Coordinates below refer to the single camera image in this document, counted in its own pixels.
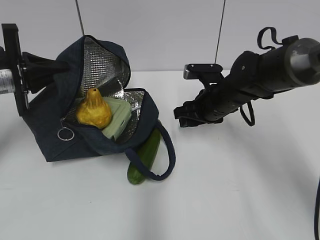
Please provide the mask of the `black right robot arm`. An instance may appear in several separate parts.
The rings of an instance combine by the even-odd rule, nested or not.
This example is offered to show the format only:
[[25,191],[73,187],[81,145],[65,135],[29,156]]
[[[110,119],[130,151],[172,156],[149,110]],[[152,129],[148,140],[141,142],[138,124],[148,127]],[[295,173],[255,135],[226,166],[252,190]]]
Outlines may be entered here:
[[194,100],[174,109],[180,127],[219,124],[240,111],[248,125],[255,124],[252,101],[320,82],[320,43],[312,38],[287,37],[282,46],[264,54],[244,51],[227,76],[215,63],[185,65],[183,77],[199,80],[204,88]]

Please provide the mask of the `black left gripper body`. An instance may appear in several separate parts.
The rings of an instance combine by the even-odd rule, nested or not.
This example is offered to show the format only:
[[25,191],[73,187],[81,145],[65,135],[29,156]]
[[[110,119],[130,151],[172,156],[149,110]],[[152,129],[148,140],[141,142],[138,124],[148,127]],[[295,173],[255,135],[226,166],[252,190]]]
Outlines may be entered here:
[[9,86],[14,86],[12,93],[17,112],[22,117],[30,109],[28,94],[31,88],[26,78],[27,65],[21,52],[19,29],[15,23],[2,23],[1,28],[5,53],[1,69],[11,72]]

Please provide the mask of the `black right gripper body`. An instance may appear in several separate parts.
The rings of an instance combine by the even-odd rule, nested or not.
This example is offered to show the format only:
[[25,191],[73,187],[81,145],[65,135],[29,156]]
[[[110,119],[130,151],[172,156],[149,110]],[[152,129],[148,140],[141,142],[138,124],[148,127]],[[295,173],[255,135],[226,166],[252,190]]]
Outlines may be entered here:
[[205,95],[205,90],[202,89],[192,101],[185,101],[182,106],[178,106],[173,110],[173,115],[179,121],[181,128],[197,127],[203,124],[221,124],[224,118],[215,121],[206,120],[203,117],[202,105],[199,100],[202,100]]

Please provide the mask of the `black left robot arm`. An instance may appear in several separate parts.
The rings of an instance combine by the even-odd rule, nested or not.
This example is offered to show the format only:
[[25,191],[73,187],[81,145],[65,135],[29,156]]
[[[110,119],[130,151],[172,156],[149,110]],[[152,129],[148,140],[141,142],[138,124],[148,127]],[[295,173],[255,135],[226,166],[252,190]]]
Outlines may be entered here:
[[30,109],[28,94],[36,94],[54,82],[53,76],[68,71],[69,64],[22,52],[15,23],[2,23],[4,47],[0,48],[0,93],[13,93],[19,116]]

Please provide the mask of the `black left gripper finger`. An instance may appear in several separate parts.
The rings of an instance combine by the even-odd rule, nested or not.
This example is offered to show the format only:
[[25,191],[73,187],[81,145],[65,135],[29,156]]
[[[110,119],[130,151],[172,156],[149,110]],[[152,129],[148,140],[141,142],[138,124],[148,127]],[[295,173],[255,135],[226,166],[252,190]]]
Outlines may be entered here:
[[26,72],[31,75],[51,75],[69,70],[69,64],[65,61],[43,58],[29,52],[23,52],[22,58]]
[[32,94],[38,93],[41,89],[54,81],[52,74],[30,74],[29,90]]

